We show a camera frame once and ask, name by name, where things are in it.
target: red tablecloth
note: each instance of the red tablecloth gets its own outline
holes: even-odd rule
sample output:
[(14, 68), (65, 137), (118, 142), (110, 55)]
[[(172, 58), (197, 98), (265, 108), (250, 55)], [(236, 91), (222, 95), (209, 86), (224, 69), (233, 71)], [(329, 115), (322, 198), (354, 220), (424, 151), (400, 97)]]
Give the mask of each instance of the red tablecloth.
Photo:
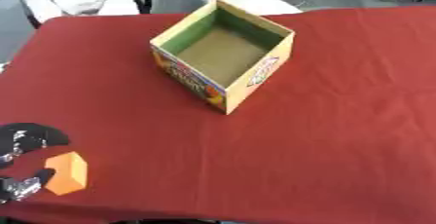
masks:
[(436, 223), (436, 8), (271, 17), (292, 59), (224, 116), (159, 70), (149, 40), (180, 15), (55, 19), (0, 75), (0, 123), (66, 131), (87, 190), (0, 215), (43, 223), (197, 217), (258, 223)]

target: cardboard box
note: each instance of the cardboard box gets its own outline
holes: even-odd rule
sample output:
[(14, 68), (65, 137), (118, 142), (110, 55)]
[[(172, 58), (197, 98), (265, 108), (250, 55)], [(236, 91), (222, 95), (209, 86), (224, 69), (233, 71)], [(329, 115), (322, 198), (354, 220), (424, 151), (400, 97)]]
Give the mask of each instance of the cardboard box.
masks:
[(217, 0), (151, 41), (157, 64), (230, 114), (290, 56), (294, 31)]

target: red fabric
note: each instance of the red fabric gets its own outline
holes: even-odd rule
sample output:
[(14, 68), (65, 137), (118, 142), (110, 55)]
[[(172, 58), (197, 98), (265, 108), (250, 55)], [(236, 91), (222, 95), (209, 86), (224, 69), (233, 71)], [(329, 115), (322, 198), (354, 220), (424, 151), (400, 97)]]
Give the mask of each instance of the red fabric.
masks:
[(0, 75), (0, 122), (66, 131), (19, 158), (26, 176), (79, 152), (87, 190), (0, 215), (42, 223), (156, 216), (258, 223), (436, 223), (436, 8), (271, 17), (290, 59), (225, 116), (154, 64), (179, 15), (55, 19)]

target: box label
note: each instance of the box label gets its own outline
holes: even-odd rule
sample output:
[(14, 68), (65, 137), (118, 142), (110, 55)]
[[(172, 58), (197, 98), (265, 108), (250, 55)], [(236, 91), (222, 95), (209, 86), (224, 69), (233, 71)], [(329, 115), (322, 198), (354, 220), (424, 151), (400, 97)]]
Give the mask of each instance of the box label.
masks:
[(187, 65), (168, 57), (160, 50), (153, 50), (156, 63), (171, 77), (191, 89), (194, 93), (204, 98), (218, 108), (226, 109), (226, 93), (211, 81), (196, 73)]
[(271, 70), (273, 69), (274, 65), (277, 62), (278, 62), (278, 56), (270, 57), (262, 61), (262, 63), (256, 69), (256, 72), (254, 73), (253, 77), (251, 77), (250, 81), (248, 82), (247, 87), (252, 87), (254, 85), (262, 84), (268, 78)]

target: orange cube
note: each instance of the orange cube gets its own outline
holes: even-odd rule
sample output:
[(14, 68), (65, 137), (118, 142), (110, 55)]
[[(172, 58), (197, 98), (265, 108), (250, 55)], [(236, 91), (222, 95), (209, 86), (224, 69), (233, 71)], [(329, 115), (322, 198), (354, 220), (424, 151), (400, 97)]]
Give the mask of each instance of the orange cube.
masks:
[(59, 196), (85, 189), (87, 186), (88, 164), (76, 152), (48, 158), (46, 168), (56, 170), (46, 188)]

